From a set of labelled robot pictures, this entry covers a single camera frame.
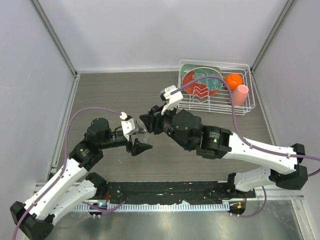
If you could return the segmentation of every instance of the wall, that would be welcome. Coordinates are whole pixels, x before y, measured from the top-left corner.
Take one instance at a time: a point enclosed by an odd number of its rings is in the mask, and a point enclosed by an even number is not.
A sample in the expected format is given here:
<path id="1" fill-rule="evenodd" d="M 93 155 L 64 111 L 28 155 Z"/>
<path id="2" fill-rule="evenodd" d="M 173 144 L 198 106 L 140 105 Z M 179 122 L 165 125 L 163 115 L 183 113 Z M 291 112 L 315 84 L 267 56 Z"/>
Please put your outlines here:
<path id="1" fill-rule="evenodd" d="M 80 71 L 252 65 L 286 0 L 40 0 Z"/>
<path id="2" fill-rule="evenodd" d="M 276 142 L 304 144 L 308 155 L 320 156 L 320 1 L 297 1 L 256 71 Z M 305 159 L 309 172 L 319 163 Z M 319 226 L 320 174 L 302 189 Z"/>
<path id="3" fill-rule="evenodd" d="M 72 75 L 27 0 L 0 1 L 0 239 L 49 170 Z"/>

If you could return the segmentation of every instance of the gray floor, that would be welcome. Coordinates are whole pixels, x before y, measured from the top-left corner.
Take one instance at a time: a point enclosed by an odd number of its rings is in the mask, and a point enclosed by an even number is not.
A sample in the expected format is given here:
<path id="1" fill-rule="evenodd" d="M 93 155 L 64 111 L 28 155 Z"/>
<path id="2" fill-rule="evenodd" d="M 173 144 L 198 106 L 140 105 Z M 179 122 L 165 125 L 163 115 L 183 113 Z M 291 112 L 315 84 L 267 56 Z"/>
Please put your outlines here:
<path id="1" fill-rule="evenodd" d="M 245 214 L 256 213 L 263 201 L 247 203 Z M 252 218 L 227 212 L 114 213 L 101 219 L 87 212 L 70 212 L 59 221 L 47 240 L 301 240 L 291 201 L 268 201 Z"/>
<path id="2" fill-rule="evenodd" d="M 162 89 L 176 85 L 178 72 L 134 72 L 82 74 L 72 108 L 75 111 L 92 106 L 126 112 L 135 119 L 154 105 L 161 105 Z M 229 114 L 193 111 L 202 123 L 234 131 Z M 112 129 L 120 125 L 120 118 L 112 113 L 92 110 L 82 113 L 74 121 L 69 137 L 70 152 L 83 139 L 87 127 L 97 117 L 109 120 Z M 245 116 L 238 116 L 242 134 L 252 140 L 271 143 L 264 117 L 256 98 L 256 107 Z M 238 160 L 209 160 L 184 151 L 165 134 L 149 136 L 153 149 L 132 157 L 125 147 L 108 149 L 104 158 L 91 170 L 107 181 L 214 181 L 226 180 L 229 173 L 246 172 L 257 166 Z"/>

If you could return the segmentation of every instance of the plate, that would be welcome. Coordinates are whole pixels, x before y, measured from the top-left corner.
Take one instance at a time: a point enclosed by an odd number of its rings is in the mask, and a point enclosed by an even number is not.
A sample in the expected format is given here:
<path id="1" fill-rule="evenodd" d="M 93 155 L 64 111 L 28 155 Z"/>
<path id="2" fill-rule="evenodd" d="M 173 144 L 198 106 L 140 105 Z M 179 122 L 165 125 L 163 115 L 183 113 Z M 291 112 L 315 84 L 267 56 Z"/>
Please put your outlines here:
<path id="1" fill-rule="evenodd" d="M 208 75 L 222 78 L 222 75 L 216 69 L 210 67 L 197 67 L 189 71 L 184 76 L 182 85 L 184 86 L 194 79 L 198 79 L 200 77 Z M 187 86 L 184 90 L 190 95 L 204 98 L 216 94 L 222 87 L 223 83 L 218 79 L 205 78 L 191 84 L 190 86 Z"/>

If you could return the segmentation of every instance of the white wire dish rack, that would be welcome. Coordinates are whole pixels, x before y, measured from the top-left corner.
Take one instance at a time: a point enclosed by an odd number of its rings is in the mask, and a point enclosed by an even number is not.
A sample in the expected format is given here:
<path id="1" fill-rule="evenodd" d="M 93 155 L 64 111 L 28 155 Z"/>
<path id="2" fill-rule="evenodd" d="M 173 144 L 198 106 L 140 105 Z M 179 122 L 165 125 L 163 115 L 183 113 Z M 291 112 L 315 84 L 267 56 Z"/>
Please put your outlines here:
<path id="1" fill-rule="evenodd" d="M 229 74 L 239 74 L 243 79 L 243 84 L 249 88 L 249 94 L 242 106 L 235 107 L 235 114 L 245 115 L 256 106 L 249 65 L 214 61 L 181 60 L 179 65 L 178 88 L 183 84 L 183 79 L 181 79 L 181 76 L 186 73 L 182 73 L 182 67 L 185 64 L 195 65 L 195 67 L 217 67 L 220 69 L 220 73 L 223 78 Z M 197 86 L 193 89 L 192 95 L 188 94 L 186 91 L 182 91 L 183 99 L 178 108 L 222 114 L 232 113 L 229 93 L 225 86 L 222 86 L 221 90 L 212 96 L 209 96 L 209 88 L 206 89 L 207 95 L 205 97 L 199 97 L 199 94 L 197 93 L 199 93 L 200 89 Z"/>

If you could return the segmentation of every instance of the rack wire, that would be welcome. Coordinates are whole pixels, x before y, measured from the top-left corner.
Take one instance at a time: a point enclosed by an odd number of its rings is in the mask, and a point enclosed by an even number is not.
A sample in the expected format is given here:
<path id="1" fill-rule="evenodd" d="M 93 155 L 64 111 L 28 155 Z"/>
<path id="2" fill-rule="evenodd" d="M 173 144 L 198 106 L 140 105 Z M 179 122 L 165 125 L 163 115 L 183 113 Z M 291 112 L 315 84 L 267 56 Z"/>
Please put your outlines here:
<path id="1" fill-rule="evenodd" d="M 243 79 L 243 84 L 249 89 L 249 94 L 245 103 L 242 106 L 235 107 L 235 114 L 245 115 L 250 112 L 255 106 L 254 88 L 251 79 L 250 67 L 247 64 L 241 63 L 227 63 L 227 62 L 214 62 L 214 61 L 196 61 L 196 60 L 181 60 L 179 64 L 179 77 L 178 88 L 182 86 L 183 79 L 181 79 L 182 67 L 185 64 L 197 65 L 199 67 L 218 67 L 223 78 L 229 74 L 239 74 Z M 201 93 L 207 92 L 207 96 L 199 97 L 199 91 Z M 188 94 L 182 91 L 183 99 L 178 105 L 179 109 L 201 111 L 201 112 L 213 112 L 222 114 L 231 114 L 231 104 L 228 90 L 225 86 L 222 87 L 216 94 L 209 96 L 209 89 L 207 91 L 200 89 L 197 86 L 193 89 L 193 94 Z"/>

